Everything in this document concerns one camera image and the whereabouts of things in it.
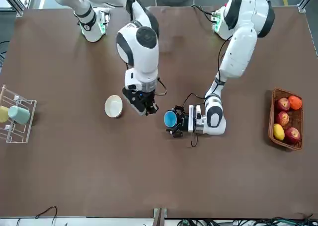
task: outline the teal cup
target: teal cup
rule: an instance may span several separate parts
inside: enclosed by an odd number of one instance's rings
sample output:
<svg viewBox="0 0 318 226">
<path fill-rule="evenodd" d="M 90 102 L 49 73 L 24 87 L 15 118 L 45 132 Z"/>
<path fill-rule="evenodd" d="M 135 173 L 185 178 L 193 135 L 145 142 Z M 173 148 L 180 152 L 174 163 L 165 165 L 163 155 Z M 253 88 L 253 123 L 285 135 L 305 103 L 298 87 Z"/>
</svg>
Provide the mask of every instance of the teal cup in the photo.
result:
<svg viewBox="0 0 318 226">
<path fill-rule="evenodd" d="M 11 119 L 19 124 L 26 124 L 30 118 L 29 110 L 20 108 L 18 106 L 12 106 L 9 108 L 8 115 Z"/>
</svg>

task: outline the yellow cup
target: yellow cup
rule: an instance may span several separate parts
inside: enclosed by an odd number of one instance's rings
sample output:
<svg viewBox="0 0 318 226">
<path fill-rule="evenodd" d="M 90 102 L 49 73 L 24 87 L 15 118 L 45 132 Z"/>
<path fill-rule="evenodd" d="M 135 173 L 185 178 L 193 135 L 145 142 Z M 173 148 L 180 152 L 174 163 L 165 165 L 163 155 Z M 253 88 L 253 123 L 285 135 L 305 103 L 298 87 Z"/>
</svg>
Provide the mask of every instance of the yellow cup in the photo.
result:
<svg viewBox="0 0 318 226">
<path fill-rule="evenodd" d="M 0 123 L 4 123 L 8 121 L 9 115 L 8 115 L 9 109 L 4 106 L 0 106 Z"/>
</svg>

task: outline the brown table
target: brown table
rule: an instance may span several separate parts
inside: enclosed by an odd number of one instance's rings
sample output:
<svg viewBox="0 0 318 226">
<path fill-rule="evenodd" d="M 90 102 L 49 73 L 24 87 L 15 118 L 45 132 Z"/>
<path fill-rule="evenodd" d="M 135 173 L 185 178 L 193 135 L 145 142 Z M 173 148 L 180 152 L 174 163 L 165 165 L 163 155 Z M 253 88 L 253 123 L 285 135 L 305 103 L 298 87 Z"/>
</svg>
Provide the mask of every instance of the brown table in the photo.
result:
<svg viewBox="0 0 318 226">
<path fill-rule="evenodd" d="M 222 40 L 192 8 L 155 7 L 160 23 L 159 75 L 168 94 L 156 115 L 140 117 L 126 101 L 120 119 L 104 102 L 121 95 L 125 65 L 115 35 L 128 21 L 114 10 L 107 37 L 89 43 L 71 10 L 27 10 L 15 24 L 0 83 L 38 100 L 27 145 L 0 147 L 0 216 L 32 216 L 57 205 L 59 216 L 318 217 L 318 61 L 306 17 L 275 8 L 244 76 L 230 79 L 222 100 L 222 136 L 173 139 L 163 115 L 217 71 Z M 304 149 L 287 152 L 267 136 L 271 91 L 304 99 Z M 188 104 L 196 103 L 190 99 Z"/>
</svg>

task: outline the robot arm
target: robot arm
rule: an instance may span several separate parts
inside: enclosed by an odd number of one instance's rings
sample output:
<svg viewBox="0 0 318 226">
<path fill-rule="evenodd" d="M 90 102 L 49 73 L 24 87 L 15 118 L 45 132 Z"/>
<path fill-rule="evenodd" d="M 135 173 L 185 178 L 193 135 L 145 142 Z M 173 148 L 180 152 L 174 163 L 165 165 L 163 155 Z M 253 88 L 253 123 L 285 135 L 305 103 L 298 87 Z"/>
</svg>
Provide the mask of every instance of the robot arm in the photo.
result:
<svg viewBox="0 0 318 226">
<path fill-rule="evenodd" d="M 123 94 L 140 115 L 156 113 L 155 89 L 159 62 L 159 24 L 139 0 L 89 0 L 123 6 L 130 14 L 130 23 L 118 31 L 116 47 L 127 64 Z M 103 14 L 96 13 L 87 0 L 56 0 L 74 10 L 82 33 L 88 41 L 98 41 L 105 34 Z"/>
<path fill-rule="evenodd" d="M 240 77 L 253 54 L 257 41 L 257 34 L 252 25 L 245 25 L 237 29 L 231 38 L 220 66 L 220 75 L 214 78 L 214 82 L 205 96 L 205 113 L 200 125 L 203 126 L 202 134 L 223 134 L 226 128 L 226 120 L 223 114 L 221 91 L 228 78 Z"/>
<path fill-rule="evenodd" d="M 159 24 L 139 0 L 127 0 L 131 22 L 116 37 L 120 58 L 132 68 L 125 73 L 123 94 L 140 115 L 154 114 L 159 62 Z"/>
<path fill-rule="evenodd" d="M 176 123 L 166 124 L 170 133 L 188 131 L 197 134 L 220 135 L 226 128 L 221 91 L 228 78 L 241 77 L 253 54 L 258 38 L 265 37 L 274 22 L 275 13 L 267 0 L 229 0 L 212 15 L 213 30 L 224 40 L 230 40 L 219 71 L 204 97 L 205 115 L 200 105 L 190 105 L 189 114 L 172 112 Z"/>
</svg>

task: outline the wicker basket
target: wicker basket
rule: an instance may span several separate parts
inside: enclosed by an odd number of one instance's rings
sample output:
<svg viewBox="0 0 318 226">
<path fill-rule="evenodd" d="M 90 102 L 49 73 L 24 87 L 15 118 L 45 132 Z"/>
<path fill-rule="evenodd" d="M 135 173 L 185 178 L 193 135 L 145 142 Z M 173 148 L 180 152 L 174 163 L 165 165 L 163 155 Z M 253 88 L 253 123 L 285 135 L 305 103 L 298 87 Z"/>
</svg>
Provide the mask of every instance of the wicker basket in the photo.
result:
<svg viewBox="0 0 318 226">
<path fill-rule="evenodd" d="M 279 141 L 277 139 L 274 138 L 273 136 L 273 127 L 274 127 L 274 123 L 275 123 L 275 117 L 276 115 L 280 112 L 279 110 L 277 110 L 275 108 L 275 103 L 280 99 L 280 98 L 289 98 L 291 95 L 297 96 L 298 95 L 282 90 L 280 88 L 275 88 L 272 94 L 272 106 L 270 108 L 270 115 L 269 115 L 269 128 L 268 128 L 268 136 L 269 138 L 276 144 L 281 145 L 283 147 L 292 149 L 292 150 L 296 150 L 296 151 L 300 151 L 303 148 L 303 106 L 298 109 L 298 110 L 293 110 L 292 108 L 287 112 L 288 116 L 289 116 L 289 122 L 286 126 L 283 127 L 283 129 L 288 129 L 290 127 L 294 127 L 296 128 L 300 134 L 301 134 L 301 139 L 299 140 L 299 142 L 297 142 L 296 144 L 289 144 L 288 142 L 286 142 L 285 140 L 283 141 Z"/>
</svg>

